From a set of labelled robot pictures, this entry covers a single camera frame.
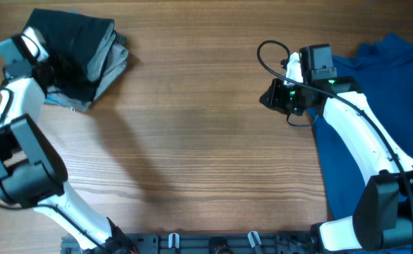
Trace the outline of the black shorts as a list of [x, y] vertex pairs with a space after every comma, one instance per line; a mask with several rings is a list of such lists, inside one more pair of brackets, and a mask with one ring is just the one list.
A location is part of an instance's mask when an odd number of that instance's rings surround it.
[[94, 57], [104, 36], [114, 31], [115, 22], [110, 18], [96, 18], [77, 13], [36, 8], [30, 14], [25, 27], [38, 29], [45, 41], [45, 49], [50, 54], [63, 52], [72, 57], [83, 70], [83, 83], [79, 87], [68, 88], [69, 92], [80, 94], [80, 89], [88, 88], [87, 65]]

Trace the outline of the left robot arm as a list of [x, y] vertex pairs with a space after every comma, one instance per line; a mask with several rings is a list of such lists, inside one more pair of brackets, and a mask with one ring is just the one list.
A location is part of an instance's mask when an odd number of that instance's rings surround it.
[[0, 209], [49, 217], [84, 253], [137, 253], [137, 245], [73, 189], [62, 158], [36, 124], [52, 78], [37, 35], [4, 40], [0, 52], [8, 62], [0, 86]]

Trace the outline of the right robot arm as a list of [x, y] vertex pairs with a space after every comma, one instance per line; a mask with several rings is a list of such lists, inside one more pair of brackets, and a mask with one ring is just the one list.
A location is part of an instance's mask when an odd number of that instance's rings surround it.
[[390, 137], [351, 76], [340, 77], [328, 44], [288, 52], [260, 101], [286, 116], [314, 109], [341, 137], [365, 182], [351, 216], [314, 224], [307, 253], [413, 252], [413, 158]]

